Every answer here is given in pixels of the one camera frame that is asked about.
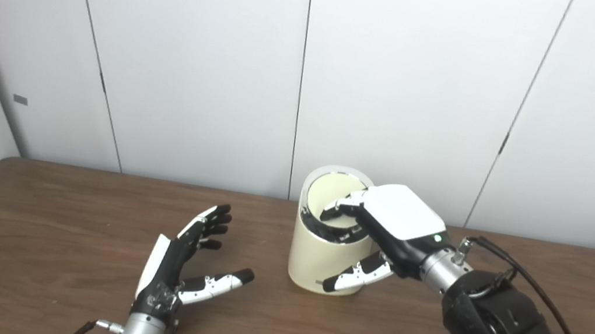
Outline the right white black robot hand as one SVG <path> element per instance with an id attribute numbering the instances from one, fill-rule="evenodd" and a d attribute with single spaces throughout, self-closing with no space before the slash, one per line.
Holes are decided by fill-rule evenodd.
<path id="1" fill-rule="evenodd" d="M 378 250 L 321 282 L 327 293 L 359 288 L 391 275 L 423 280 L 422 266 L 452 249 L 442 218 L 406 185 L 386 184 L 350 192 L 328 203 L 321 221 L 352 216 Z"/>

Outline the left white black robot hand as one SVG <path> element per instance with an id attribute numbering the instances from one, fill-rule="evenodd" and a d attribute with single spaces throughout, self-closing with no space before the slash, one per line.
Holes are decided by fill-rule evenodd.
<path id="1" fill-rule="evenodd" d="M 212 235 L 228 231 L 231 205 L 211 206 L 193 217 L 173 238 L 159 235 L 143 268 L 130 314 L 148 315 L 168 324 L 180 306 L 210 300 L 254 280 L 250 268 L 228 274 L 183 279 L 183 267 L 202 249 L 220 249 Z"/>

